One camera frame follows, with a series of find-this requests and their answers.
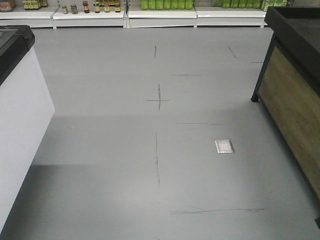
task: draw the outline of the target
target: gray floor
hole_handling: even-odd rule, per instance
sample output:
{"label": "gray floor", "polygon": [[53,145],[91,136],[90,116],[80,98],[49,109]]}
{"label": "gray floor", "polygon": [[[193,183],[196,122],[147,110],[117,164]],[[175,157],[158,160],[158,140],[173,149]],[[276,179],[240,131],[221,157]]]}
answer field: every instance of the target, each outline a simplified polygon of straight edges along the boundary
{"label": "gray floor", "polygon": [[34,32],[56,113],[0,240],[320,238],[306,184],[250,101],[270,29]]}

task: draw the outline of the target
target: black metal frame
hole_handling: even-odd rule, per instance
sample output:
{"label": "black metal frame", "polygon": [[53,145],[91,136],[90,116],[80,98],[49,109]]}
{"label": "black metal frame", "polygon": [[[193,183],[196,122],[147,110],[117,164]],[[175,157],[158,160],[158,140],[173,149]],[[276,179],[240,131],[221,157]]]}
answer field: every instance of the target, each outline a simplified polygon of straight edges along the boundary
{"label": "black metal frame", "polygon": [[[271,122],[273,123],[273,125],[275,126],[276,131],[279,133],[280,137],[282,138],[282,141],[284,142],[286,148],[288,149],[289,153],[292,156],[293,161],[295,162],[295,165],[297,166],[297,168],[299,169],[304,181],[306,182],[309,190],[311,191],[312,195],[314,196],[317,206],[320,209],[320,196],[317,195],[315,189],[313,188],[313,186],[311,185],[310,181],[308,180],[306,174],[304,173],[302,167],[300,166],[297,158],[295,157],[294,153],[292,152],[287,140],[285,139],[285,137],[282,135],[282,132],[279,128],[279,126],[277,125],[276,121],[273,119],[268,107],[266,106],[266,104],[264,103],[263,98],[259,95],[259,88],[261,86],[261,83],[263,81],[264,75],[266,73],[271,55],[275,49],[275,47],[277,47],[281,53],[288,59],[288,61],[295,67],[295,69],[299,72],[299,74],[305,79],[305,81],[309,84],[309,86],[318,94],[318,96],[320,96],[320,86],[316,83],[316,81],[314,80],[314,78],[306,71],[305,68],[303,68],[299,62],[296,60],[296,58],[289,53],[289,51],[284,47],[284,45],[280,42],[279,39],[277,39],[277,37],[275,36],[275,34],[273,34],[269,48],[267,50],[266,56],[265,56],[265,60],[264,63],[262,65],[256,86],[254,88],[253,91],[253,95],[251,97],[251,101],[254,103],[260,102],[262,103],[262,105],[264,106],[265,110],[268,113],[268,116],[271,120]],[[317,219],[315,219],[315,223],[317,224],[318,228],[320,229],[320,217],[318,217]]]}

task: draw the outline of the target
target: sauce bottle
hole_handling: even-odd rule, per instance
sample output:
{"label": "sauce bottle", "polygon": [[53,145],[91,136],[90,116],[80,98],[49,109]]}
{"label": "sauce bottle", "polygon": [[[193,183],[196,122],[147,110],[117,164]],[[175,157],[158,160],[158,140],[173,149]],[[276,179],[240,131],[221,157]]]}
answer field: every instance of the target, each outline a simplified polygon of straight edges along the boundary
{"label": "sauce bottle", "polygon": [[120,0],[115,0],[114,1],[114,11],[116,13],[120,13],[121,12]]}
{"label": "sauce bottle", "polygon": [[93,2],[93,9],[96,14],[100,13],[100,6],[98,1]]}
{"label": "sauce bottle", "polygon": [[83,4],[84,13],[85,14],[90,13],[88,1],[83,1],[82,4]]}
{"label": "sauce bottle", "polygon": [[108,0],[105,1],[104,3],[104,12],[105,13],[110,13],[110,6]]}

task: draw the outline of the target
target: cabinet leg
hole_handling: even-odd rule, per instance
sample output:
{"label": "cabinet leg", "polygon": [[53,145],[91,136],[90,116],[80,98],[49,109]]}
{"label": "cabinet leg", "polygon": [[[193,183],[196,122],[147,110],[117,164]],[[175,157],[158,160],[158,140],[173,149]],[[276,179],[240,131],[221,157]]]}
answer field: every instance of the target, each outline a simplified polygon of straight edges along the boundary
{"label": "cabinet leg", "polygon": [[318,217],[316,220],[314,220],[318,228],[320,229],[320,217]]}
{"label": "cabinet leg", "polygon": [[253,93],[253,95],[252,95],[252,97],[251,97],[251,101],[252,101],[253,103],[259,102],[258,94]]}

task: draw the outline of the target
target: glass jar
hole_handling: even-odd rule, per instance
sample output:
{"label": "glass jar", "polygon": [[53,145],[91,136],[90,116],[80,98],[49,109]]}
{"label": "glass jar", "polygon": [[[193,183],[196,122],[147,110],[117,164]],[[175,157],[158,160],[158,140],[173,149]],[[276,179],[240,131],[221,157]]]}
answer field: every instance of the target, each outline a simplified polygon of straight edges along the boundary
{"label": "glass jar", "polygon": [[114,1],[114,11],[116,13],[120,13],[121,12],[120,0],[115,0]]}
{"label": "glass jar", "polygon": [[70,9],[72,14],[78,14],[78,8],[76,4],[71,4]]}
{"label": "glass jar", "polygon": [[93,9],[96,14],[100,13],[100,5],[98,1],[93,2]]}
{"label": "glass jar", "polygon": [[105,13],[110,13],[110,6],[108,0],[105,1],[104,3],[104,12]]}
{"label": "glass jar", "polygon": [[83,5],[84,13],[85,13],[85,14],[90,13],[88,1],[83,1],[83,2],[82,2],[82,5]]}
{"label": "glass jar", "polygon": [[61,7],[61,11],[63,14],[68,14],[68,8],[67,8],[67,5],[62,5]]}

